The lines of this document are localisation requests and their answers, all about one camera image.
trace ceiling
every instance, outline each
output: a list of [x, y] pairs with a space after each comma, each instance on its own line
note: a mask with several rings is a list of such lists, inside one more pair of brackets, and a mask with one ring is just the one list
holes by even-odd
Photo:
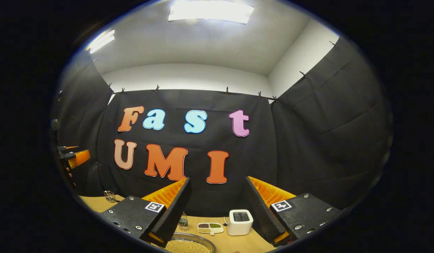
[[248, 24], [218, 20], [168, 21], [175, 1], [156, 2], [111, 26], [114, 41], [92, 58], [101, 74], [129, 67], [208, 64], [267, 76], [310, 17], [278, 0], [240, 0], [254, 6]]

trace fluorescent light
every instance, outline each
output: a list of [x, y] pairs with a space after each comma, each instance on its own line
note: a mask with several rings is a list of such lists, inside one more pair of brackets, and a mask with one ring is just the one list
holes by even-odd
[[102, 48], [107, 43], [113, 41], [114, 38], [114, 30], [106, 33], [105, 35], [100, 35], [96, 39], [94, 39], [90, 45], [90, 53], [95, 53], [98, 49]]
[[254, 7], [228, 1], [198, 0], [172, 5], [168, 21], [216, 19], [246, 24]]

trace table surface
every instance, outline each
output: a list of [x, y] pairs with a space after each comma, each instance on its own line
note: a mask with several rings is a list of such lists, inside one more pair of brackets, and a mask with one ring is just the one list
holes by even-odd
[[[123, 200], [124, 197], [120, 195], [115, 195], [117, 200]], [[108, 208], [114, 206], [116, 203], [110, 203], [103, 197], [83, 197], [81, 199], [84, 201], [86, 205], [88, 205], [93, 211], [103, 212]], [[217, 218], [208, 218], [208, 217], [194, 217], [187, 216], [188, 221], [188, 230], [183, 231], [177, 227], [175, 232], [194, 234], [200, 237], [203, 237], [207, 240], [210, 240], [216, 247], [218, 253], [264, 253], [271, 250], [274, 250], [275, 247], [273, 245], [266, 242], [260, 235], [251, 228], [249, 234], [239, 235], [239, 236], [231, 236], [228, 235], [226, 229], [228, 227], [223, 226], [224, 231], [222, 233], [210, 235], [210, 234], [202, 234], [198, 232], [196, 229], [196, 225], [201, 222], [217, 222], [223, 225], [225, 221], [223, 217]]]

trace black curtain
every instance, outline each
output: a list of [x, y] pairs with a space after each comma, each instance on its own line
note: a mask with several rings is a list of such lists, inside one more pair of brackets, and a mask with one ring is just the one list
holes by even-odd
[[98, 178], [97, 138], [112, 89], [103, 80], [92, 62], [90, 53], [75, 55], [59, 79], [51, 118], [58, 120], [58, 145], [88, 149], [90, 159], [69, 171], [80, 195], [102, 196]]
[[[131, 130], [119, 132], [125, 108], [143, 106], [144, 112], [138, 115]], [[164, 128], [146, 129], [143, 120], [153, 109], [165, 112]], [[190, 110], [203, 110], [207, 113], [206, 128], [199, 134], [186, 133], [185, 115]], [[249, 116], [244, 128], [250, 133], [238, 137], [233, 133], [233, 121], [229, 114], [243, 110]], [[127, 160], [128, 141], [135, 142], [132, 168], [124, 170], [114, 161], [114, 140], [125, 141], [122, 160]], [[224, 216], [229, 210], [246, 208], [242, 188], [244, 177], [254, 176], [271, 184], [276, 184], [276, 142], [273, 118], [268, 100], [257, 96], [218, 91], [159, 90], [130, 91], [117, 93], [103, 117], [98, 135], [99, 179], [107, 190], [126, 197], [144, 197], [151, 192], [174, 183], [167, 176], [161, 178], [147, 176], [147, 144], [161, 147], [164, 157], [175, 147], [188, 150], [183, 171], [190, 178], [192, 196], [185, 212], [192, 216]], [[223, 184], [206, 182], [210, 175], [208, 152], [219, 150], [228, 152], [225, 162]]]
[[343, 38], [306, 75], [271, 104], [277, 186], [342, 209], [379, 179], [390, 108], [374, 69]]

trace metal bowl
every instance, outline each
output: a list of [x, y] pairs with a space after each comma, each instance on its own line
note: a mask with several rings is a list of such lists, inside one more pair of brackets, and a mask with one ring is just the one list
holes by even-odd
[[210, 240], [204, 239], [203, 237], [199, 237], [198, 235], [175, 232], [173, 234], [173, 236], [171, 237], [170, 241], [173, 241], [173, 240], [196, 242], [196, 243], [202, 244], [205, 247], [207, 247], [207, 249], [210, 251], [210, 253], [216, 253], [217, 252], [217, 248]]

